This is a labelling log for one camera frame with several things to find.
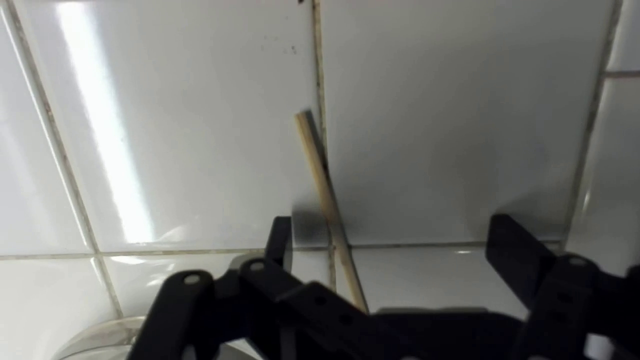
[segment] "wooden stick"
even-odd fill
[[[323,220],[327,222],[327,228],[332,233],[332,246],[336,246],[338,258],[339,258],[343,273],[345,273],[348,287],[352,290],[352,295],[354,295],[354,303],[361,312],[367,312],[361,284],[357,279],[357,271],[354,265],[354,258],[352,258],[352,251],[345,241],[345,230],[343,230],[343,223],[339,218],[338,201],[336,201],[336,195],[333,195],[332,185],[327,182],[327,175],[326,175],[326,170],[321,165],[319,151],[315,146],[315,138],[313,138],[313,129],[312,129],[313,122],[306,111],[299,111],[299,113],[296,113],[296,126],[298,126],[298,134],[299,134],[299,139],[302,139],[302,146],[306,151],[306,160],[308,160],[312,174],[313,174],[313,179],[315,179]]]

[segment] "tile wall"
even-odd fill
[[[145,314],[172,271],[219,276],[280,213],[293,271],[330,284],[299,109],[376,309],[525,315],[481,256],[494,212],[610,271],[640,259],[637,0],[0,9],[0,357]]]

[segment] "glossy tile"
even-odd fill
[[[104,249],[262,246],[291,212],[323,240],[291,126],[315,105],[309,1],[16,5]]]
[[[640,79],[604,86],[567,249],[625,273],[640,263]]]
[[[6,360],[49,360],[82,329],[113,318],[90,259],[1,259],[0,284]]]
[[[640,70],[640,0],[623,0],[608,70]]]
[[[349,240],[484,240],[494,212],[564,238],[610,11],[323,0],[327,157]]]
[[[124,315],[142,315],[154,303],[162,282],[181,269],[207,269],[219,278],[238,254],[197,256],[111,256],[105,258]],[[304,279],[327,279],[326,251],[296,251],[293,273]]]
[[[484,259],[481,248],[356,248],[354,259],[371,312],[379,307],[488,307],[517,318],[525,307]],[[345,297],[345,278],[338,269]]]
[[[0,5],[0,254],[86,251]]]

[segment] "white tile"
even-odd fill
[[[349,240],[481,240],[494,212],[566,235],[610,9],[323,0],[327,155]]]
[[[0,284],[6,360],[49,360],[82,329],[113,318],[90,259],[3,259]]]
[[[484,259],[480,248],[356,248],[354,259],[371,312],[379,307],[488,307],[525,315],[525,307]],[[338,290],[349,292],[341,271]]]
[[[149,309],[163,279],[181,269],[205,269],[219,278],[238,254],[195,256],[111,256],[105,258],[117,300],[126,315]],[[296,251],[293,273],[304,279],[326,282],[326,251]]]
[[[640,70],[640,0],[623,0],[608,70]]]
[[[262,246],[290,212],[319,230],[291,122],[315,99],[309,1],[18,11],[104,249]]]
[[[0,254],[86,251],[0,8]]]
[[[567,249],[625,273],[640,263],[640,79],[608,79]]]

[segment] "grout line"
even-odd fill
[[[79,195],[78,179],[71,171],[71,165],[70,165],[70,160],[68,160],[68,153],[66,153],[66,148],[64,148],[51,105],[49,105],[49,99],[48,99],[45,89],[42,86],[42,77],[39,77],[36,59],[33,59],[31,47],[27,43],[27,38],[24,34],[24,25],[21,25],[18,8],[16,8],[13,0],[6,0],[3,4],[8,9],[6,25],[10,30],[12,43],[13,43],[18,61],[21,65],[21,74],[25,77],[25,84],[29,87],[29,96],[33,99],[36,111],[39,116],[39,124],[42,124],[44,135],[48,139],[48,148],[54,155],[58,174],[60,174],[64,189],[68,194],[68,201],[71,203],[71,209],[73,209],[73,215],[78,222],[78,230],[82,232],[84,241],[88,244],[88,248],[91,249],[91,256],[96,258],[96,268],[101,276],[101,282],[105,285],[105,292],[108,292],[108,297],[113,305],[113,312],[117,318],[122,318],[124,312],[122,312],[119,300],[116,295],[111,278],[108,276],[105,263],[100,256],[100,248],[98,248],[93,230],[90,225],[86,206]]]
[[[84,259],[91,258],[93,254],[16,254],[16,256],[0,256],[0,262],[12,262],[12,259]]]
[[[564,240],[539,240],[542,244],[556,246]],[[431,244],[352,244],[352,249],[394,249],[394,248],[484,248],[485,240],[477,241],[431,241]]]
[[[318,94],[318,128],[326,160],[326,104],[323,104],[323,58],[321,58],[321,17],[319,0],[312,0],[312,25],[313,25],[313,67],[315,67],[315,94]]]
[[[312,32],[313,32],[313,67],[315,67],[315,94],[318,94],[318,132],[319,132],[319,151],[323,160],[323,171],[330,175],[327,168],[327,146],[326,146],[326,97],[323,97],[323,47],[321,47],[321,9],[319,0],[312,0]],[[336,290],[338,285],[338,269],[336,269],[336,246],[333,246],[333,233],[327,228],[327,248],[326,248],[326,265],[327,265],[327,285],[330,290]]]
[[[640,77],[640,70],[608,70],[605,77]]]
[[[594,128],[598,122],[598,111],[599,111],[599,99],[601,99],[601,89],[604,89],[604,81],[608,77],[605,65],[610,61],[611,56],[611,47],[614,47],[614,40],[615,40],[615,27],[619,22],[619,13],[622,13],[622,1],[623,0],[614,0],[614,8],[608,20],[608,27],[605,27],[605,38],[604,38],[604,46],[601,46],[601,56],[599,56],[599,63],[598,63],[598,77],[594,84],[594,94],[592,94],[592,102],[589,102],[589,111],[586,117],[586,129],[584,129],[584,139],[579,146],[579,157],[578,157],[578,168],[575,168],[575,177],[573,177],[573,189],[572,189],[572,209],[567,213],[567,232],[566,238],[561,240],[561,249],[566,249],[567,238],[572,233],[575,215],[578,215],[578,208],[579,208],[579,194],[581,194],[581,183],[586,179],[586,171],[588,171],[588,153],[594,141]]]
[[[542,244],[561,244],[561,240],[542,240]],[[439,241],[439,244],[354,244],[354,249],[392,249],[392,248],[484,248],[485,241]],[[0,262],[6,259],[86,259],[86,258],[109,258],[109,256],[216,256],[216,254],[249,254],[264,248],[235,248],[235,249],[149,249],[149,251],[100,251],[100,254],[0,254]],[[298,248],[293,251],[313,254],[327,248]]]
[[[216,256],[216,254],[249,254],[264,251],[264,248],[229,248],[229,249],[147,249],[147,251],[98,251],[98,254],[0,254],[1,259],[78,259],[78,258],[109,258],[109,256]],[[293,251],[313,254],[326,251],[326,248],[293,248]]]

